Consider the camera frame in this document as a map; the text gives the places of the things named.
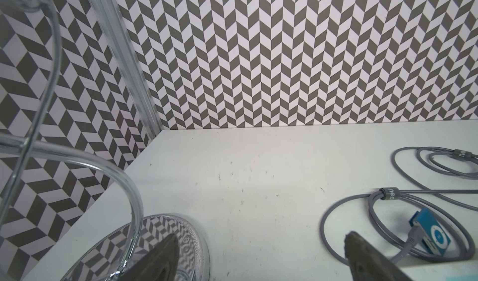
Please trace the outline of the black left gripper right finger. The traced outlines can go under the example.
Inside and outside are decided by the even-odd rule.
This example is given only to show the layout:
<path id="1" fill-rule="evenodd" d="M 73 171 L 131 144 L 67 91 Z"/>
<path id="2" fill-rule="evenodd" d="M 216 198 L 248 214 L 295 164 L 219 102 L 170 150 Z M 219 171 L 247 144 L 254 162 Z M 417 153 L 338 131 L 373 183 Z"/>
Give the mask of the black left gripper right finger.
<path id="1" fill-rule="evenodd" d="M 359 233 L 350 232 L 344 243 L 354 281 L 412 281 Z"/>

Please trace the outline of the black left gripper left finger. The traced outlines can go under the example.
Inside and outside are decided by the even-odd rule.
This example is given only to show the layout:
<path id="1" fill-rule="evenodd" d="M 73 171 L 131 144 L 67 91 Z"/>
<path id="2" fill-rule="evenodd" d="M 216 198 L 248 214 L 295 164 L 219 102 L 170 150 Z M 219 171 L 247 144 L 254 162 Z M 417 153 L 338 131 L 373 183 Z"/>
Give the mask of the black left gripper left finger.
<path id="1" fill-rule="evenodd" d="M 173 281 L 179 263 L 179 240 L 175 234 L 166 236 L 130 269 L 119 281 Z"/>

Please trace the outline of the blue square mp3 player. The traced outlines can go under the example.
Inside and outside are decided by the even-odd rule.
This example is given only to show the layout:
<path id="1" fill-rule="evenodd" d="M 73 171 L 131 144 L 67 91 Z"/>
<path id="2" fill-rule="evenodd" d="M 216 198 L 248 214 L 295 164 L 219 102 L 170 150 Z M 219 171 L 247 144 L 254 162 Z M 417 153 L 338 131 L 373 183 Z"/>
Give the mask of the blue square mp3 player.
<path id="1" fill-rule="evenodd" d="M 428 208 L 417 211 L 409 220 L 414 239 L 419 239 L 422 246 L 432 255 L 444 256 L 451 240 Z"/>

